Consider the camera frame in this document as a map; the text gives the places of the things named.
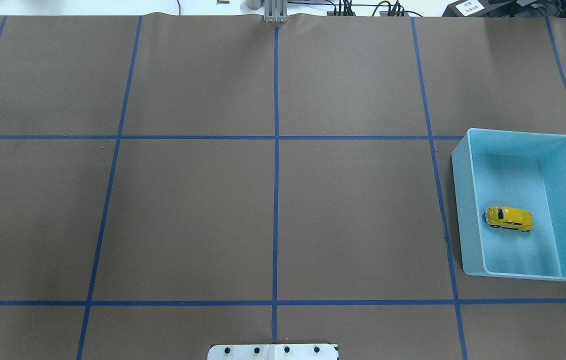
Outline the yellow beetle toy car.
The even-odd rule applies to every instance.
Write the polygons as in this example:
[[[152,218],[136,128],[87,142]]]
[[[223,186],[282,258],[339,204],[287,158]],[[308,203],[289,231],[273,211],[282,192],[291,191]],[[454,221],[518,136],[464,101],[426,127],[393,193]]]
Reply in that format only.
[[[528,233],[534,230],[535,227],[532,212],[515,207],[487,207],[482,218],[489,227],[495,229],[508,229]]]

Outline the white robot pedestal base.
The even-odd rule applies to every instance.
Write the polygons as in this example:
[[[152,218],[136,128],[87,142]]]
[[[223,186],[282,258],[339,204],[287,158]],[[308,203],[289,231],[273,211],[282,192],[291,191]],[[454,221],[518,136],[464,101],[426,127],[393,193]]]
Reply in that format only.
[[[329,343],[217,344],[208,360],[338,360],[337,345]]]

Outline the light blue plastic bin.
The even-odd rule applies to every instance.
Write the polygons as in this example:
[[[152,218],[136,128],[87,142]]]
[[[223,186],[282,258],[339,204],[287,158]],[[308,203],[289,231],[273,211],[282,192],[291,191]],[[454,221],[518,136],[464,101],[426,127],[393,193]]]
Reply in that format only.
[[[566,281],[566,135],[470,128],[451,155],[463,271]],[[491,227],[489,207],[529,211],[529,232]]]

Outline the black power strip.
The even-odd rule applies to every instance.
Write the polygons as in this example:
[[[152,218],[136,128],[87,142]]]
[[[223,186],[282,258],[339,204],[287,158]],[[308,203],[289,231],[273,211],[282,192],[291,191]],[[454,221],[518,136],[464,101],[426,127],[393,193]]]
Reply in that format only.
[[[355,11],[355,10],[348,10],[345,11],[343,9],[341,9],[340,11],[338,9],[336,10],[329,10],[326,12],[326,16],[329,17],[356,17],[356,16],[363,16],[363,17],[375,17],[375,18],[409,18],[411,16],[417,16],[420,17],[421,15],[419,13],[414,13],[413,11],[409,11],[409,10],[405,10],[402,9],[402,7],[400,7],[399,11],[396,10],[388,10],[385,7],[384,8],[379,8],[377,10],[370,10],[368,12],[362,12],[362,11]]]

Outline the aluminium frame post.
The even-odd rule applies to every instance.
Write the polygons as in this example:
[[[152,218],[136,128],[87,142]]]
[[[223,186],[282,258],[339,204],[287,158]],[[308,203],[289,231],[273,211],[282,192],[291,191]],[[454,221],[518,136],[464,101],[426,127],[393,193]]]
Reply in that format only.
[[[264,22],[288,22],[289,16],[287,0],[262,0],[261,3],[264,9]]]

